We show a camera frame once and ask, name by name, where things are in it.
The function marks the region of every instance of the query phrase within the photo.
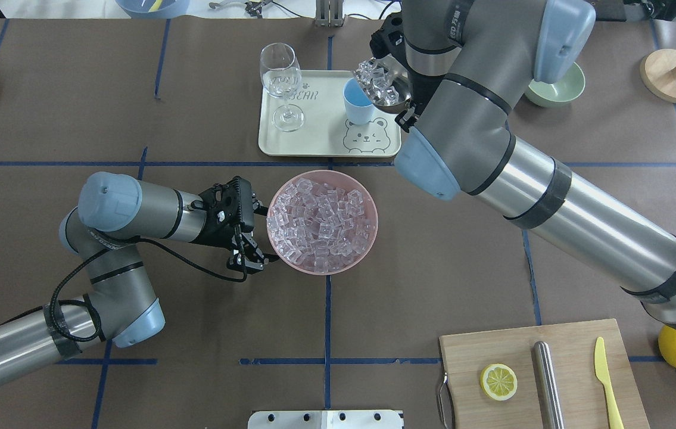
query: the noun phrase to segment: green bowl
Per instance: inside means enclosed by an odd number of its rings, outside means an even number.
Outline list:
[[[542,107],[560,107],[576,100],[586,86],[584,72],[574,63],[568,73],[555,83],[536,82],[532,80],[526,89],[525,96],[534,105]]]

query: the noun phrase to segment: wine glass base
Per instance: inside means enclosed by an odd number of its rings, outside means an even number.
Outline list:
[[[291,133],[298,128],[303,127],[303,122],[306,121],[306,115],[303,110],[296,105],[284,105],[275,110],[272,116],[272,123],[277,130]]]

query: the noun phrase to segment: lemon slice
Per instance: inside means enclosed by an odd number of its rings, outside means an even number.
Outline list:
[[[481,372],[481,388],[491,399],[506,401],[518,390],[518,378],[509,366],[493,363]]]

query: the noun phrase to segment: pink bowl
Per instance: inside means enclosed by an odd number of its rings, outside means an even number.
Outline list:
[[[365,255],[367,255],[367,253],[370,252],[370,249],[372,248],[372,245],[375,242],[375,238],[378,236],[378,208],[375,206],[375,201],[372,199],[370,193],[368,193],[367,188],[363,187],[362,183],[359,183],[359,181],[357,181],[353,177],[329,169],[319,169],[299,174],[298,176],[295,176],[294,178],[288,180],[288,182],[283,184],[282,187],[280,187],[280,189],[277,191],[275,196],[273,196],[272,202],[269,204],[269,217],[276,215],[276,210],[273,209],[273,207],[275,207],[275,203],[277,203],[277,200],[280,197],[280,195],[284,193],[285,188],[288,187],[288,185],[290,184],[295,185],[298,179],[301,178],[308,179],[313,182],[321,184],[332,185],[336,188],[342,188],[343,190],[346,191],[346,193],[351,192],[351,190],[354,189],[362,193],[362,199],[364,200],[362,201],[362,206],[364,207],[365,210],[364,217],[367,219],[368,224],[373,227],[369,231],[369,236],[367,238],[368,241],[367,248],[364,250],[364,252],[360,253],[360,255],[356,257],[356,260],[353,263],[343,266],[340,269],[333,269],[331,271],[328,268],[327,272],[317,272],[313,266],[305,266],[303,263],[295,264],[289,261],[287,258],[285,258],[281,254],[280,250],[278,250],[278,246],[275,244],[275,239],[273,238],[273,234],[275,234],[275,231],[272,230],[270,222],[267,222],[266,231],[267,235],[269,236],[269,241],[272,243],[272,247],[273,249],[275,249],[277,255],[280,256],[280,258],[286,264],[292,266],[292,268],[294,269],[297,269],[297,271],[302,271],[305,272],[306,274],[313,275],[332,275],[337,274],[338,272],[346,271],[346,269],[351,268],[352,266],[358,264],[359,261],[364,259]]]

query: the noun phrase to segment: blue bowl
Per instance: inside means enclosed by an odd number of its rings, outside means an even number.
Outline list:
[[[163,4],[157,11],[150,12],[149,9],[155,3],[155,0],[115,0],[117,5],[131,17],[138,18],[156,18],[170,19],[172,17],[182,16],[187,13],[190,0],[163,0]]]

